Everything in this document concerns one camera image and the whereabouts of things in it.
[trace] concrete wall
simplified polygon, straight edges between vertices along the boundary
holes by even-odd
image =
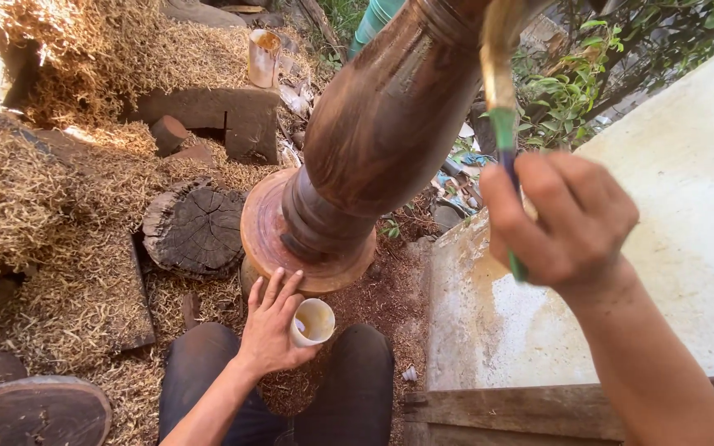
[[[638,203],[624,254],[714,375],[714,58],[581,147]],[[489,252],[486,212],[435,243],[427,388],[597,382],[551,289],[518,287]]]

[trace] turned wood column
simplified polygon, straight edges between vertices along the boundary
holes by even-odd
[[[487,4],[408,0],[332,79],[305,133],[305,165],[266,177],[244,206],[251,277],[303,268],[313,295],[362,275],[376,220],[425,187],[459,134],[481,84]]]

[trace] dark jeans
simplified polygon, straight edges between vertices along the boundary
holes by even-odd
[[[173,341],[159,400],[159,441],[192,409],[239,350],[239,338],[214,322]],[[324,382],[295,417],[269,411],[253,389],[223,446],[385,446],[390,441],[393,367],[388,339],[369,325],[352,325],[332,346]]]

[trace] log slice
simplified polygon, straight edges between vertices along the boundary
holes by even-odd
[[[157,265],[175,274],[224,278],[244,256],[243,206],[243,193],[215,187],[211,178],[175,183],[145,211],[145,249]]]

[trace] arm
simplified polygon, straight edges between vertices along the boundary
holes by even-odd
[[[263,278],[255,281],[238,354],[161,446],[221,444],[247,394],[265,374],[296,368],[312,360],[321,349],[320,345],[301,349],[291,343],[291,319],[305,298],[294,294],[302,271],[292,275],[278,294],[284,275],[282,268],[274,272],[263,301],[259,300]]]
[[[635,204],[603,167],[579,157],[525,154],[515,169],[539,220],[523,211],[505,173],[487,168],[492,254],[507,263],[511,249],[531,283],[563,297],[628,444],[714,444],[714,389],[620,254],[638,221]]]

